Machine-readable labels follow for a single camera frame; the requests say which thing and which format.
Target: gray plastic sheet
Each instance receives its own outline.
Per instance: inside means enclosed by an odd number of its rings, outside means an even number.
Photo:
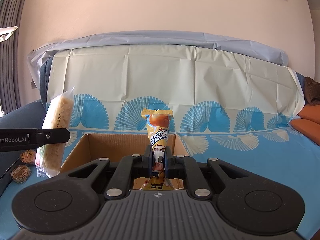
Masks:
[[[58,51],[123,44],[175,44],[196,46],[234,52],[281,66],[286,66],[288,64],[288,55],[281,49],[275,49],[256,41],[185,31],[114,32],[94,34],[73,40],[57,41],[31,51],[27,56],[27,64],[34,83],[36,84],[36,87],[39,88],[41,65],[53,57]]]

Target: blue shell pattern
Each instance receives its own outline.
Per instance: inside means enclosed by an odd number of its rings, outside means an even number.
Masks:
[[[267,123],[267,129],[274,129],[279,127],[288,126],[290,118],[283,115],[282,113],[278,113],[276,116],[272,117]]]
[[[86,128],[109,129],[109,117],[104,105],[89,94],[74,96],[70,127],[77,127],[80,123]]]
[[[143,108],[152,110],[169,110],[169,107],[155,97],[139,97],[128,101],[120,110],[114,130],[116,131],[141,131],[146,130],[147,121],[141,117]],[[170,132],[175,131],[174,118],[170,121]]]
[[[180,132],[230,132],[230,118],[215,101],[204,101],[191,107],[181,121]]]
[[[257,107],[247,107],[237,114],[233,132],[262,131],[264,128],[264,114]]]

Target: yellow snack package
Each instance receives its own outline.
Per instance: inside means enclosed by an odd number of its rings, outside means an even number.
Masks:
[[[143,109],[141,116],[147,119],[147,132],[153,153],[152,175],[141,189],[174,189],[170,181],[165,178],[164,170],[164,150],[169,137],[173,112],[172,110]]]

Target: cardboard box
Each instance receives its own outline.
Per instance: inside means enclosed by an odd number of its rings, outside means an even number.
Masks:
[[[111,162],[119,162],[122,157],[132,154],[143,155],[150,144],[146,134],[84,134],[61,167],[61,172],[70,171],[98,158],[107,157]],[[167,146],[173,155],[187,155],[179,136],[169,135]],[[134,189],[140,188],[146,178],[138,178]],[[182,188],[181,180],[171,180],[174,188]]]

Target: packaged snack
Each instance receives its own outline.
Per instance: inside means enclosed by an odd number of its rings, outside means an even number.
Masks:
[[[169,136],[172,110],[143,109],[141,116],[147,119],[147,132],[153,153],[153,167],[151,177],[145,181],[141,189],[174,189],[170,181],[165,178],[164,150]]]
[[[25,182],[31,174],[31,170],[26,165],[19,165],[10,173],[12,180],[16,183]]]
[[[73,104],[73,89],[52,99],[42,128],[69,128]],[[37,149],[38,177],[48,176],[51,178],[59,174],[65,145],[66,143],[47,144]]]
[[[35,164],[36,162],[36,151],[34,150],[26,150],[20,154],[20,161],[28,164]]]

